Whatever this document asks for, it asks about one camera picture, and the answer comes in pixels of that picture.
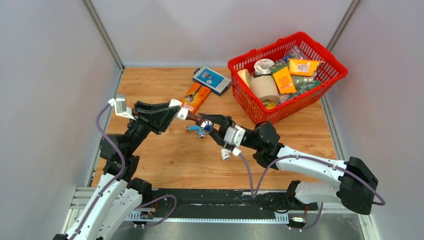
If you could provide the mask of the brown water faucet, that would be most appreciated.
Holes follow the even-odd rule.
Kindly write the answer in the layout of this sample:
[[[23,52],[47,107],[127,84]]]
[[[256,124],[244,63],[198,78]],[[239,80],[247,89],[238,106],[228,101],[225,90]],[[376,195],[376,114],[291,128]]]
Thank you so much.
[[[199,115],[195,115],[191,112],[188,112],[186,120],[193,121],[196,123],[197,126],[200,127],[200,129],[205,133],[210,133],[214,129],[214,123],[204,117],[201,117]]]

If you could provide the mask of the white pipe elbow fitting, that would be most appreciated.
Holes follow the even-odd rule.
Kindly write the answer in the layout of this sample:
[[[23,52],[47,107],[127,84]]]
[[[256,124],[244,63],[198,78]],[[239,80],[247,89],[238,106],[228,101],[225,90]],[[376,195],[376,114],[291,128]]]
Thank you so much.
[[[169,107],[177,107],[178,111],[176,114],[176,118],[182,121],[186,120],[189,114],[189,110],[183,107],[183,103],[177,99],[171,99],[169,103]]]
[[[220,150],[221,159],[223,161],[228,161],[231,158],[231,150],[222,148]]]

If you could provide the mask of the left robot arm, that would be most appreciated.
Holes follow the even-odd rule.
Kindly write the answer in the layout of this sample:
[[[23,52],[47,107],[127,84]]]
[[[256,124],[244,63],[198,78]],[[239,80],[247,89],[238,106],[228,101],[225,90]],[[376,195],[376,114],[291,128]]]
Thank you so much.
[[[125,133],[106,134],[100,127],[100,117],[109,108],[129,119]],[[74,224],[54,239],[109,240],[132,211],[152,205],[152,185],[133,177],[140,160],[134,152],[150,133],[162,134],[175,118],[185,120],[187,115],[188,110],[175,99],[156,104],[138,101],[132,108],[126,106],[124,98],[108,100],[96,117],[102,135],[100,157],[106,160],[100,181]]]

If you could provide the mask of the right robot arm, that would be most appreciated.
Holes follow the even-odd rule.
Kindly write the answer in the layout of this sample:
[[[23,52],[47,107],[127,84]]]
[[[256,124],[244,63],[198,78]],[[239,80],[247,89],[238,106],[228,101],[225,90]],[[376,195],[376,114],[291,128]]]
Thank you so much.
[[[386,204],[377,192],[377,177],[358,157],[329,159],[295,150],[279,141],[280,136],[270,121],[259,122],[254,129],[248,129],[236,124],[230,116],[201,113],[196,123],[221,146],[223,161],[231,156],[246,161],[241,147],[254,150],[253,158],[264,168],[259,185],[270,169],[318,179],[313,183],[301,180],[290,183],[285,202],[291,209],[299,209],[303,204],[335,203],[354,213],[369,215],[374,205]]]

